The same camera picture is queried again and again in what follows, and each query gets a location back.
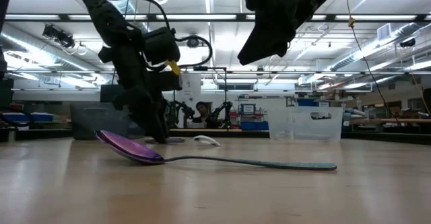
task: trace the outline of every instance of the wooden table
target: wooden table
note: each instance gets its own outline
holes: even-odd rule
[[[359,140],[218,139],[150,145],[273,161],[330,161],[335,172],[204,160],[141,166],[99,142],[0,145],[0,223],[429,223],[431,147]]]

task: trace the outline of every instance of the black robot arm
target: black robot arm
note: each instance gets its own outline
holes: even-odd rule
[[[144,59],[144,53],[153,64],[178,61],[180,53],[174,32],[168,28],[159,28],[143,35],[138,28],[127,23],[109,1],[82,1],[98,33],[109,46],[102,48],[99,57],[104,63],[112,61],[119,76],[119,84],[126,89],[124,94],[114,99],[115,108],[122,110],[127,106],[130,117],[145,130],[146,135],[159,143],[165,143],[168,129],[164,120],[166,100],[162,91],[181,90],[180,79],[172,71],[148,71],[150,66]],[[154,53],[159,50],[163,55]]]
[[[245,0],[255,12],[255,27],[238,55],[242,65],[286,54],[296,30],[326,0]]]
[[[222,110],[225,110],[224,112],[224,120],[222,123],[222,128],[230,128],[232,123],[230,122],[230,109],[232,108],[231,102],[223,102],[219,107],[214,109],[214,111],[209,115],[211,119],[217,120],[218,116],[220,115],[220,112]]]

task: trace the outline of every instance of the storage bin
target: storage bin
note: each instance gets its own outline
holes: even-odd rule
[[[339,141],[343,108],[287,107],[284,110],[270,110],[268,119],[271,139]]]
[[[256,130],[256,122],[241,122],[242,130]]]
[[[72,137],[76,140],[96,139],[95,130],[128,137],[130,121],[126,110],[115,110],[111,103],[71,105]]]

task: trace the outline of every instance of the person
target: person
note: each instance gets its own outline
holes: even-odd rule
[[[206,128],[218,128],[219,122],[217,119],[212,119],[209,117],[209,110],[208,106],[205,102],[197,102],[196,103],[196,110],[199,112],[200,117],[195,117],[192,119],[193,123],[206,123]]]

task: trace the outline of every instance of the ceiling light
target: ceiling light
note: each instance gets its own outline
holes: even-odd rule
[[[235,20],[236,15],[166,15],[169,20]],[[164,20],[163,15],[157,15],[158,20]]]
[[[390,63],[380,63],[378,65],[375,65],[375,66],[371,67],[370,71],[375,71],[375,70],[382,69],[382,68],[386,67],[387,65],[390,65]]]
[[[385,77],[385,78],[377,80],[376,83],[382,83],[382,82],[385,82],[386,80],[391,79],[391,78],[393,78],[393,77]]]
[[[326,84],[320,86],[319,89],[327,89],[329,87],[331,87],[331,84],[330,83],[326,83]]]
[[[91,20],[92,17],[90,15],[69,15],[71,20]]]
[[[10,75],[16,76],[16,77],[22,77],[24,79],[30,79],[30,80],[39,80],[37,77],[33,76],[33,75],[29,75],[27,73],[20,73],[20,74],[16,74],[16,73],[9,73]]]
[[[423,63],[416,63],[412,66],[404,68],[404,71],[413,71],[413,70],[423,69],[426,67],[431,67],[431,61],[426,61]]]
[[[146,20],[146,15],[126,15],[126,20]]]
[[[7,20],[60,20],[58,15],[23,15],[9,14],[6,15]]]
[[[324,20],[326,19],[325,15],[313,15],[313,17],[311,18],[311,20]]]
[[[352,15],[355,20],[413,20],[416,15]],[[336,20],[348,20],[349,15],[337,15]]]
[[[344,89],[355,89],[357,87],[362,87],[362,86],[364,86],[366,84],[367,83],[352,83],[352,84],[344,86]]]

